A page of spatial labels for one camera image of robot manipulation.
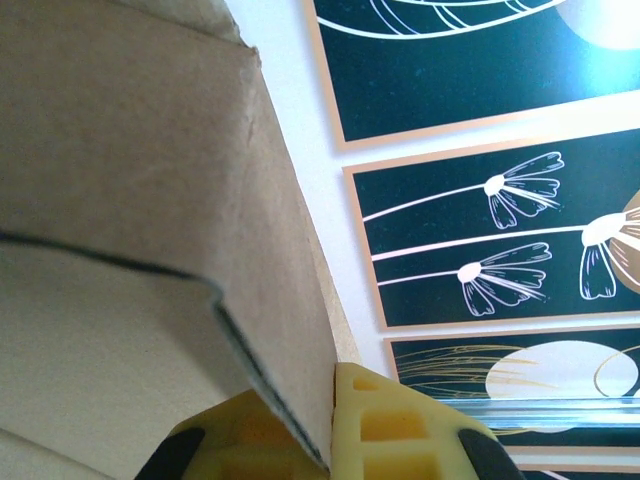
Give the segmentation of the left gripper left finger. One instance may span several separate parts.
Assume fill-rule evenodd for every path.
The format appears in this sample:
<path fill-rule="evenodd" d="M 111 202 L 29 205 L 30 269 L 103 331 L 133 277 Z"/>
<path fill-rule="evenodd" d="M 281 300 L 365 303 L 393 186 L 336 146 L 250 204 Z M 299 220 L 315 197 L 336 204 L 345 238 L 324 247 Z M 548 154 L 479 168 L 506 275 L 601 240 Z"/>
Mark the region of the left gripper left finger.
<path fill-rule="evenodd" d="M 139 479 L 327 479 L 253 390 L 176 425 Z"/>

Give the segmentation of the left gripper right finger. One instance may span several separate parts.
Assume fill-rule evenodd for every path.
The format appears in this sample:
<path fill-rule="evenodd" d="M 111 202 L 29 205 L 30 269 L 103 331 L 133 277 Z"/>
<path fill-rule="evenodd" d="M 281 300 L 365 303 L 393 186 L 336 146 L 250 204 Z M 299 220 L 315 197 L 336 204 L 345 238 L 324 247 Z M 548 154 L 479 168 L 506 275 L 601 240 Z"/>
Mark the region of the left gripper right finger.
<path fill-rule="evenodd" d="M 333 479 L 524 477 L 476 419 L 355 363 L 337 364 L 334 379 Z"/>

